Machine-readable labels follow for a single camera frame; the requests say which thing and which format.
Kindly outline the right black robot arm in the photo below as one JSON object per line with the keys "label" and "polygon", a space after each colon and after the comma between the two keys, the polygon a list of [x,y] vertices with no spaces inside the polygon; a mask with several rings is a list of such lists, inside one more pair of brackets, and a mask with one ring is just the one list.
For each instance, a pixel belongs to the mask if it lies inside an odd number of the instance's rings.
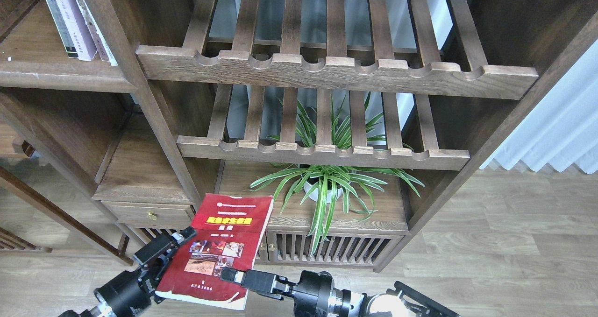
{"label": "right black robot arm", "polygon": [[261,296],[293,299],[295,317],[458,317],[421,292],[400,281],[377,295],[336,289],[328,272],[304,270],[298,283],[275,273],[225,267],[220,279],[237,283]]}

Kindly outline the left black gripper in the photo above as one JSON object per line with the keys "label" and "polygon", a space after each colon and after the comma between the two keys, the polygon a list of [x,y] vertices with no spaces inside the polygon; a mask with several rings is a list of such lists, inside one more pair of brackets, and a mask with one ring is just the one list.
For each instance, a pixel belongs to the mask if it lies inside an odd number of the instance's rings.
{"label": "left black gripper", "polygon": [[99,304],[91,310],[76,313],[64,311],[63,317],[138,317],[151,306],[156,287],[178,247],[197,235],[187,227],[171,235],[159,235],[139,249],[133,257],[139,268],[124,271],[102,287],[94,290]]}

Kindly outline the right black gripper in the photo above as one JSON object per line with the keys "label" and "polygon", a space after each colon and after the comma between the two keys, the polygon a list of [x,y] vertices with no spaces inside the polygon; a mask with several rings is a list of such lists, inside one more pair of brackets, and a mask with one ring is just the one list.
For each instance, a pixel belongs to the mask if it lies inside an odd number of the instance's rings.
{"label": "right black gripper", "polygon": [[293,299],[295,317],[344,316],[344,292],[335,288],[335,281],[328,272],[304,270],[298,283],[274,273],[248,270],[247,272],[224,267],[220,280],[236,283],[262,296],[277,300]]}

